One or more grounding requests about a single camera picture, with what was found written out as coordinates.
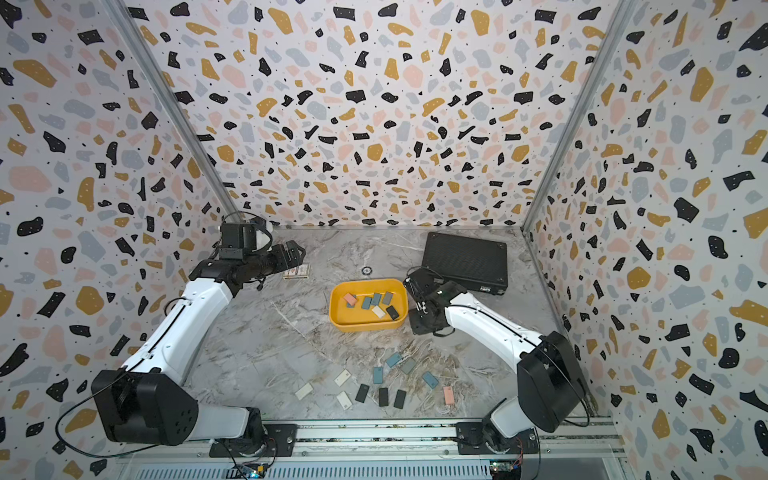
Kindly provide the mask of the yellow plastic storage box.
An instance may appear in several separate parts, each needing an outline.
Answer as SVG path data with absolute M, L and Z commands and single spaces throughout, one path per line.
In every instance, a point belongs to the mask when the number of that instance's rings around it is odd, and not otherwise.
M 388 306 L 394 306 L 399 312 L 400 318 L 393 321 L 389 315 L 379 319 L 372 311 L 372 305 L 368 310 L 362 309 L 364 297 L 373 297 L 375 293 L 381 293 L 382 298 L 386 292 L 393 293 L 390 305 L 378 305 L 386 312 Z M 354 308 L 347 308 L 344 300 L 345 294 L 355 295 L 357 303 Z M 343 332 L 365 332 L 396 329 L 403 325 L 408 317 L 408 294 L 404 285 L 397 279 L 373 279 L 348 281 L 338 284 L 331 292 L 329 300 L 329 318 L 331 323 Z

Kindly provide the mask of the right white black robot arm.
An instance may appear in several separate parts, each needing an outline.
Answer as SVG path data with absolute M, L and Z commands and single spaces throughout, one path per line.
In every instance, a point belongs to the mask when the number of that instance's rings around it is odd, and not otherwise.
M 553 433 L 577 406 L 589 409 L 586 380 L 565 336 L 518 325 L 426 267 L 412 271 L 403 284 L 415 302 L 409 312 L 414 334 L 443 337 L 464 332 L 500 357 L 516 376 L 517 396 L 497 404 L 481 422 L 481 439 L 464 440 L 464 445 L 504 454 L 521 448 L 519 434 Z

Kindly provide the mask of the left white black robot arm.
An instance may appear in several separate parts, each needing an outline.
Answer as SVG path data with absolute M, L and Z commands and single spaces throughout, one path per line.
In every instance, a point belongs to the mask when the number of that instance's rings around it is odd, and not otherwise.
M 258 409 L 203 404 L 184 383 L 214 321 L 242 288 L 301 266 L 305 255 L 294 241 L 275 242 L 263 220 L 223 223 L 213 254 L 193 269 L 156 331 L 121 367 L 94 379 L 106 437 L 147 446 L 216 440 L 240 456 L 270 447 Z

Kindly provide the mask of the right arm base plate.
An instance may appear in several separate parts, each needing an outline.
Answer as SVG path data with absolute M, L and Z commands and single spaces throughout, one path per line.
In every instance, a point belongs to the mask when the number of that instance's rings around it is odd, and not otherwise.
M 540 450 L 533 429 L 505 437 L 489 422 L 459 422 L 455 442 L 460 455 L 537 454 Z

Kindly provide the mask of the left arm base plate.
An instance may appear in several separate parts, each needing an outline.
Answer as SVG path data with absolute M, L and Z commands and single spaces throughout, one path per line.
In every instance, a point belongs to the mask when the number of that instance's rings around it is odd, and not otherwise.
M 255 441 L 255 446 L 245 446 L 245 441 L 228 439 L 221 444 L 214 441 L 208 456 L 215 459 L 258 460 L 290 457 L 297 440 L 298 425 L 295 423 L 267 423 L 264 433 Z

